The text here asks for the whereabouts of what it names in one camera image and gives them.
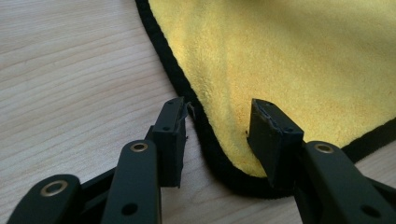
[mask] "wooden table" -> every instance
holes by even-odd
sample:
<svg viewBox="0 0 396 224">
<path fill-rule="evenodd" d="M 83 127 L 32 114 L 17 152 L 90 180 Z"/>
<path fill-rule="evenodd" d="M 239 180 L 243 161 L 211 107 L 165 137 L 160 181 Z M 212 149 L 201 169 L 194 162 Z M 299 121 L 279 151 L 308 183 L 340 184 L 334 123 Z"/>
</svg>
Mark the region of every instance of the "wooden table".
<svg viewBox="0 0 396 224">
<path fill-rule="evenodd" d="M 0 2 L 0 223 L 33 184 L 114 167 L 176 97 L 133 0 Z M 181 189 L 163 223 L 300 223 L 292 198 L 233 195 L 207 170 L 187 122 Z M 396 187 L 396 142 L 358 163 Z"/>
</svg>

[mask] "wood grain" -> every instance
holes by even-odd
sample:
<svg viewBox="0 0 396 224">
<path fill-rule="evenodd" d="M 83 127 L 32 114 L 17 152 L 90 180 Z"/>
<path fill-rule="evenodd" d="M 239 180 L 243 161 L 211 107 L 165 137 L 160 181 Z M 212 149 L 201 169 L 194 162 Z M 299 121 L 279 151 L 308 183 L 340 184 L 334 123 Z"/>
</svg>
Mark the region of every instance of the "wood grain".
<svg viewBox="0 0 396 224">
<path fill-rule="evenodd" d="M 0 2 L 0 223 L 35 183 L 114 167 L 176 97 L 132 0 Z M 191 121 L 181 189 L 163 223 L 300 223 L 292 198 L 233 195 L 208 172 Z M 396 142 L 358 164 L 396 187 Z"/>
</svg>

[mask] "black fabric edging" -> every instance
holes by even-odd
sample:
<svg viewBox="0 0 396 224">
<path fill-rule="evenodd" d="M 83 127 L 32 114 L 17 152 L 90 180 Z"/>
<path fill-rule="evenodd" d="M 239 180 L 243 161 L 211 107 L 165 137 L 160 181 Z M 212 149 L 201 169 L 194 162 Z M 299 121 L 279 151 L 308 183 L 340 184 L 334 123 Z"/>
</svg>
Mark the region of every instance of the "black fabric edging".
<svg viewBox="0 0 396 224">
<path fill-rule="evenodd" d="M 173 55 L 161 27 L 154 18 L 149 6 L 149 0 L 135 0 L 140 18 L 146 29 L 163 68 L 168 75 L 172 85 L 179 96 L 184 96 L 187 102 L 193 105 L 194 127 L 205 162 L 211 173 L 233 192 L 244 195 L 276 199 L 290 196 L 290 191 L 277 191 L 271 189 L 266 178 L 258 178 L 246 175 L 235 168 L 219 145 L 211 125 L 204 112 L 203 106 L 191 88 L 190 82 L 184 76 L 182 69 L 178 66 L 177 59 Z M 343 150 L 348 157 L 356 162 L 373 153 L 380 147 L 396 139 L 396 119 L 365 134 Z"/>
</svg>

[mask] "metal rivet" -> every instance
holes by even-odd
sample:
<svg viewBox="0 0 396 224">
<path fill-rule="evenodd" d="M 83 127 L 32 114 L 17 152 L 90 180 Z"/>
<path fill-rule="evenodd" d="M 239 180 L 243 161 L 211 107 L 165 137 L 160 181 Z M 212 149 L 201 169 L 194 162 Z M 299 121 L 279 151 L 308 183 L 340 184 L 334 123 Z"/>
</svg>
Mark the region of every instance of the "metal rivet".
<svg viewBox="0 0 396 224">
<path fill-rule="evenodd" d="M 40 194 L 43 197 L 51 197 L 64 191 L 64 189 L 67 188 L 67 185 L 67 182 L 64 180 L 55 180 L 44 186 L 44 188 L 41 189 Z"/>
<path fill-rule="evenodd" d="M 131 146 L 131 150 L 134 152 L 142 152 L 149 148 L 149 145 L 146 143 L 136 143 Z"/>
<path fill-rule="evenodd" d="M 315 149 L 323 153 L 334 153 L 334 149 L 331 146 L 325 144 L 316 144 Z"/>
</svg>

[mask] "microfiber cloth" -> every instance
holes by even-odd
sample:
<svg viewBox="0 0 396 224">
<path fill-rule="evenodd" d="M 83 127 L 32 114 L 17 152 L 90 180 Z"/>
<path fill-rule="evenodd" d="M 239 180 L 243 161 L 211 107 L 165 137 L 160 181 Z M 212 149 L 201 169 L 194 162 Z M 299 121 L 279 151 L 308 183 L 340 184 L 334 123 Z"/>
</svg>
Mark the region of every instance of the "microfiber cloth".
<svg viewBox="0 0 396 224">
<path fill-rule="evenodd" d="M 192 102 L 205 160 L 235 192 L 276 198 L 247 142 L 252 98 L 353 161 L 396 139 L 396 2 L 136 0 Z"/>
</svg>

